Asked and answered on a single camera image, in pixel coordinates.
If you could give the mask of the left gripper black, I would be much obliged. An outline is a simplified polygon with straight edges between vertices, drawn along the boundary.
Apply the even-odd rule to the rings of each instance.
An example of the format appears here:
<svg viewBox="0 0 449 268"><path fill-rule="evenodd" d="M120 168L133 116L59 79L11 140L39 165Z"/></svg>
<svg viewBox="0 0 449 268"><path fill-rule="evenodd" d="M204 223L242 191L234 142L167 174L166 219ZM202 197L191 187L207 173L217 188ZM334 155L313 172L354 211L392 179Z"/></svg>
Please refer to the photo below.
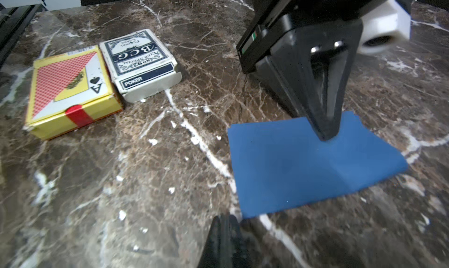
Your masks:
<svg viewBox="0 0 449 268"><path fill-rule="evenodd" d="M237 45L242 70L256 69L292 118L307 117L320 140L331 140L340 129L361 17L385 1L253 0L256 16ZM411 16L412 0L402 1Z"/></svg>

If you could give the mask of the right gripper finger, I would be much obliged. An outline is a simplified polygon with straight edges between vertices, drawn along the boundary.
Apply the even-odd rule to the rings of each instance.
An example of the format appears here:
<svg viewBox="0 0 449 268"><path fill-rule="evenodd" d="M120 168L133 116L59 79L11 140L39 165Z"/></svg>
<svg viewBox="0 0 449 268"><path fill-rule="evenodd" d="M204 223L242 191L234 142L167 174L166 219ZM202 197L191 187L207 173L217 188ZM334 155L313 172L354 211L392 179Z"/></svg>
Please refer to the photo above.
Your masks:
<svg viewBox="0 0 449 268"><path fill-rule="evenodd" d="M240 224L231 214L217 215L198 263L199 268L249 268L250 257Z"/></svg>

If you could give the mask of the blue square paper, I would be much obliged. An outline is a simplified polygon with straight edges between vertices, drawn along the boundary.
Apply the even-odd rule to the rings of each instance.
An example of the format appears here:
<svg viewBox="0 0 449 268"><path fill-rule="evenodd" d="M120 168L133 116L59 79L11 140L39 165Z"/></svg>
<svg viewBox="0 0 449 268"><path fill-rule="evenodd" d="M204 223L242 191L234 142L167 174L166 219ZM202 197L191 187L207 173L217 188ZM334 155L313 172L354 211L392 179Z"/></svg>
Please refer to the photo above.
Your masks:
<svg viewBox="0 0 449 268"><path fill-rule="evenodd" d="M304 117L235 124L228 139L243 218L355 193L408 169L401 152L350 111L328 141Z"/></svg>

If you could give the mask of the blue white poker card box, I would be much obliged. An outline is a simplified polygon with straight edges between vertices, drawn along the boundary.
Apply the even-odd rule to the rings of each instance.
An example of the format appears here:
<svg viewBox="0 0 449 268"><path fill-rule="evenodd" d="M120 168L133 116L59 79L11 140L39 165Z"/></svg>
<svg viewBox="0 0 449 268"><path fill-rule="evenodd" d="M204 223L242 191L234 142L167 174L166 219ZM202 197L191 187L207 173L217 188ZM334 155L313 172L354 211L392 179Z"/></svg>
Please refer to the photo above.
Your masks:
<svg viewBox="0 0 449 268"><path fill-rule="evenodd" d="M175 57L150 29L101 42L99 48L112 82L129 103L170 89L182 80Z"/></svg>

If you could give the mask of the yellow red card box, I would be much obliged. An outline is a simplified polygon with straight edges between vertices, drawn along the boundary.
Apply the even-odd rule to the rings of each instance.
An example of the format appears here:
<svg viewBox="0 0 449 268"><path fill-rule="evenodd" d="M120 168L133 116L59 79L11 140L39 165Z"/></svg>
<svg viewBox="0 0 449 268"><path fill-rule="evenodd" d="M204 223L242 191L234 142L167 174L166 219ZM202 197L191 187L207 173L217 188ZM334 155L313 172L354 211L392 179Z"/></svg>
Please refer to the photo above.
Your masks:
<svg viewBox="0 0 449 268"><path fill-rule="evenodd" d="M33 63L24 130L43 140L123 110L98 46Z"/></svg>

